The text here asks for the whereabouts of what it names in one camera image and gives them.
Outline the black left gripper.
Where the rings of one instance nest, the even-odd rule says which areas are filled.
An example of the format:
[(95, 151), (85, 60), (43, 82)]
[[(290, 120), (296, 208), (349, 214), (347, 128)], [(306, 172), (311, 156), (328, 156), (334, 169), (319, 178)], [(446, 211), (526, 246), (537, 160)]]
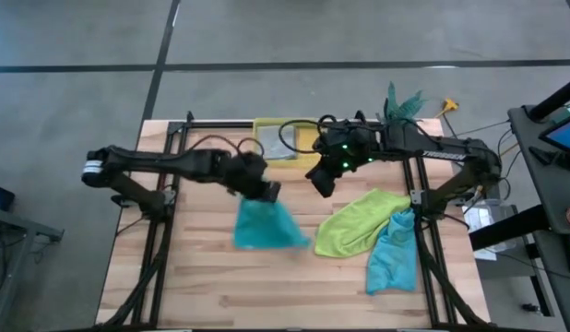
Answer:
[(230, 158), (228, 188), (247, 199), (275, 203), (281, 183), (266, 180), (264, 178), (266, 168), (265, 160), (252, 151)]

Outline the teal microfiber towel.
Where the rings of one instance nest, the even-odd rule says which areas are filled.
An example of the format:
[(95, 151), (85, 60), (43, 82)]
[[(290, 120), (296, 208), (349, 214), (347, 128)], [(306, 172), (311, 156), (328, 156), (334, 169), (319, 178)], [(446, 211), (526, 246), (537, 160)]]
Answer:
[(311, 239), (281, 202), (242, 198), (232, 243), (243, 250), (277, 250), (307, 248)]

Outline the lime green microfiber towel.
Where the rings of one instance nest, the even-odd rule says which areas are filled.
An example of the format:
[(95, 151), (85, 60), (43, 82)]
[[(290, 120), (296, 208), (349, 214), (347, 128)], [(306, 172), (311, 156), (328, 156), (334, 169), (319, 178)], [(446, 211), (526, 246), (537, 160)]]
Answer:
[(410, 207), (408, 196), (373, 189), (327, 218), (316, 229), (315, 254), (346, 258), (371, 250), (391, 217)]

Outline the sky blue microfiber towel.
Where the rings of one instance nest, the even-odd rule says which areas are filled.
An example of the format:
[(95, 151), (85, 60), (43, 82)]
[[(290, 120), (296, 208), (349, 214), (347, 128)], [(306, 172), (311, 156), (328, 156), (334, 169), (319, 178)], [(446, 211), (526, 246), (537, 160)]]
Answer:
[(417, 245), (412, 208), (394, 213), (379, 232), (366, 270), (366, 293), (415, 291)]

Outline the yellow plastic bin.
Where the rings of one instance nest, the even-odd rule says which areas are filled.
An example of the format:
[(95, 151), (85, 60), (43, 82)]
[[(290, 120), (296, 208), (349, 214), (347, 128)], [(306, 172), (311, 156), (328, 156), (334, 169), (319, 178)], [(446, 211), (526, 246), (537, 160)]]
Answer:
[[(264, 125), (279, 125), (281, 127), (284, 123), (291, 121), (291, 118), (256, 118), (253, 121), (253, 135), (256, 139), (256, 130), (259, 126)], [(317, 139), (317, 129), (314, 124), (306, 123), (305, 121), (301, 123), (288, 124), (286, 126), (292, 126), (296, 130), (296, 149), (299, 150), (310, 150), (314, 141)], [(259, 146), (255, 147), (257, 152), (262, 152), (264, 156), (264, 148)], [(292, 160), (266, 160), (269, 166), (275, 168), (293, 168), (293, 169), (304, 169), (309, 170), (312, 168), (319, 160), (318, 154), (303, 154), (296, 152), (296, 158)]]

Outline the snake plant in white pot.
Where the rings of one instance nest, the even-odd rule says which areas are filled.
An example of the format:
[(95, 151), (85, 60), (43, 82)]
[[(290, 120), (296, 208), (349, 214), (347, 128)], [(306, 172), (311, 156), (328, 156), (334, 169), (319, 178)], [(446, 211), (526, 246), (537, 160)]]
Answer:
[(403, 102), (398, 102), (396, 86), (390, 82), (387, 88), (387, 96), (384, 100), (383, 123), (389, 123), (398, 119), (413, 119), (421, 110), (427, 100), (422, 96), (422, 91), (418, 90), (414, 95)]

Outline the clear plastic container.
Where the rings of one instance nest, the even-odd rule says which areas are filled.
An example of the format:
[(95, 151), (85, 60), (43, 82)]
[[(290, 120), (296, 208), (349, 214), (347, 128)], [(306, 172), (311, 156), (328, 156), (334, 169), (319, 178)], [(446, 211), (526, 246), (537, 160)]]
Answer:
[[(492, 226), (512, 214), (512, 208), (504, 205), (497, 199), (482, 200), (473, 207), (463, 206), (461, 209), (464, 221), (469, 226), (469, 233)], [(516, 246), (516, 239), (506, 240), (485, 249), (475, 251), (474, 257), (477, 260), (496, 261), (498, 253), (514, 249)]]

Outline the black desk gadget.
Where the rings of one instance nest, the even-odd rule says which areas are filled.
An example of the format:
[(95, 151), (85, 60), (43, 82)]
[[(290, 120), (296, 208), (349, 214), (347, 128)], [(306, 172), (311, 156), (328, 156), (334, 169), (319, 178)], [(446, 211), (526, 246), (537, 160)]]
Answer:
[(547, 151), (535, 147), (530, 147), (528, 150), (542, 165), (553, 165), (570, 171), (570, 153), (564, 151)]

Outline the dark grey side desk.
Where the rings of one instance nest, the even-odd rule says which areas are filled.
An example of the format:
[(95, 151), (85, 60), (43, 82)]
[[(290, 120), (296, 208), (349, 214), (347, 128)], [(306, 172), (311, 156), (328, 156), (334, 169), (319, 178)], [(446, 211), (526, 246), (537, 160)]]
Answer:
[(564, 249), (564, 237), (570, 234), (565, 212), (570, 208), (570, 171), (557, 166), (545, 166), (530, 153), (531, 148), (554, 151), (555, 147), (540, 140), (540, 134), (550, 127), (547, 122), (536, 123), (528, 118), (524, 107), (508, 111), (540, 203), (494, 225), (473, 232), (469, 237), (474, 249), (532, 234), (543, 266), (549, 270), (555, 300), (566, 330), (570, 332), (570, 271)]

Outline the grey metal stand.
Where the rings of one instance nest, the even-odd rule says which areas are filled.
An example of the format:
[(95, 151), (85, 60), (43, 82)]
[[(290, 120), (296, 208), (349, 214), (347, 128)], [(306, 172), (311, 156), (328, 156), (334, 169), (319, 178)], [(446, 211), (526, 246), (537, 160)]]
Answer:
[[(0, 250), (3, 253), (0, 262), (0, 332), (14, 301), (18, 281), (22, 276), (23, 265), (27, 255), (31, 253), (35, 238), (43, 236), (50, 243), (58, 243), (62, 240), (64, 232), (63, 229), (24, 219), (0, 209)], [(20, 245), (20, 247), (12, 255), (12, 258), (8, 259), (7, 248), (9, 245), (6, 244), (6, 238), (14, 234), (21, 235), (15, 243), (15, 246)]]

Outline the tablet with blue screen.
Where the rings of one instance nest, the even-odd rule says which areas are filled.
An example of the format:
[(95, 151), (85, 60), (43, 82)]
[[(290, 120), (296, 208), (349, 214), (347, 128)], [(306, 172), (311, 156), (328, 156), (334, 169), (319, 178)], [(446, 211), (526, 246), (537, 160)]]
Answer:
[(539, 139), (570, 153), (570, 117), (543, 131)]

